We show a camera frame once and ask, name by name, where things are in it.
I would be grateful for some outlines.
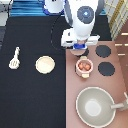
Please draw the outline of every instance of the pink countertop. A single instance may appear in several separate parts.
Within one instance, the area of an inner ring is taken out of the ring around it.
[[[111,48],[111,55],[107,58],[101,58],[96,55],[95,49],[98,45],[107,45]],[[81,121],[76,112],[76,98],[80,91],[86,87],[100,87],[106,90],[113,97],[115,103],[122,102],[126,87],[124,84],[119,58],[113,41],[99,41],[96,46],[89,46],[89,55],[87,56],[93,62],[94,69],[88,79],[83,79],[75,73],[75,64],[78,57],[66,50],[66,128],[90,128]],[[115,67],[115,73],[112,76],[102,76],[98,71],[99,63],[111,62]],[[113,122],[106,128],[128,128],[128,110],[123,112],[116,111]]]

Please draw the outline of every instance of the bowl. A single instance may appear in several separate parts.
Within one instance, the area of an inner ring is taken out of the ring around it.
[[[40,73],[47,74],[50,73],[55,67],[54,60],[49,56],[40,57],[36,61],[36,69]]]
[[[93,128],[108,126],[114,119],[116,109],[111,109],[113,98],[99,87],[82,90],[76,99],[76,111],[80,119]]]

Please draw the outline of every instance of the food in bowl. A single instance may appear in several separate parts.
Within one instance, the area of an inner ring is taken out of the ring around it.
[[[82,71],[89,71],[89,70],[91,69],[91,65],[88,64],[88,63],[85,63],[85,62],[80,62],[80,63],[78,64],[78,67],[79,67],[79,69],[82,70]]]

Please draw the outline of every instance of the plate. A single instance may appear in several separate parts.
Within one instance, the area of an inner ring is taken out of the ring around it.
[[[36,61],[36,69],[40,73],[47,74],[50,73],[55,67],[54,60],[49,56],[40,57]]]

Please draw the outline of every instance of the stove burner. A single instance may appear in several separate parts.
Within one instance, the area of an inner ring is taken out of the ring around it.
[[[99,45],[96,48],[96,54],[102,58],[105,58],[111,54],[111,49],[106,45]]]
[[[115,68],[110,62],[101,62],[98,70],[103,76],[112,76],[115,72]]]

